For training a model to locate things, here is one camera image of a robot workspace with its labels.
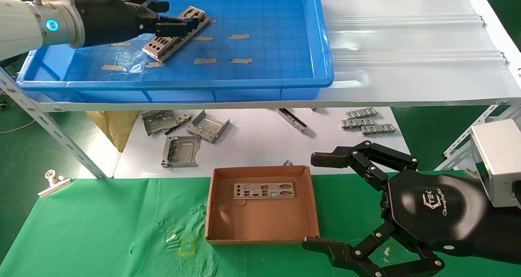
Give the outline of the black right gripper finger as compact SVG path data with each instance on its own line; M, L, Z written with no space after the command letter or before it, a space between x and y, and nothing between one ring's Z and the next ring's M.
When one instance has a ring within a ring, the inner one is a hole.
M419 259L401 264L378 266L370 255L393 238ZM355 272L359 277L432 277L445 268L445 263L423 242L394 222L385 222L356 246L318 237L305 237L302 248L324 253L331 266Z
M417 170L418 159L371 141L353 147L338 146L331 153L315 152L311 155L312 166L333 169L350 167L374 190L383 191L389 177L375 163L395 171Z

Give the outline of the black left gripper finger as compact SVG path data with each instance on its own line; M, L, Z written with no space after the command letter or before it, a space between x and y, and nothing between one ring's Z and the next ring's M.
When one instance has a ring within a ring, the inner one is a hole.
M195 30L200 23L198 18L172 18L158 16L156 18L143 18L138 28L143 33L156 36L185 36Z
M167 12L170 8L169 2L158 0L122 0L125 3L140 5L154 12Z

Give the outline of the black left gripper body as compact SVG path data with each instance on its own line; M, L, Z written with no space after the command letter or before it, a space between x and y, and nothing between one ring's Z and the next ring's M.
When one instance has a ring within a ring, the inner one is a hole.
M158 12L122 0L76 0L84 30L83 47L134 39L143 34L138 28L143 18L156 18Z

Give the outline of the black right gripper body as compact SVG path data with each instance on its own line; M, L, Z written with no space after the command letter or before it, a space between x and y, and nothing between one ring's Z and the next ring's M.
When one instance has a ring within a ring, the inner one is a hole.
M387 182L385 199L407 249L520 264L520 209L494 207L479 179L407 169Z

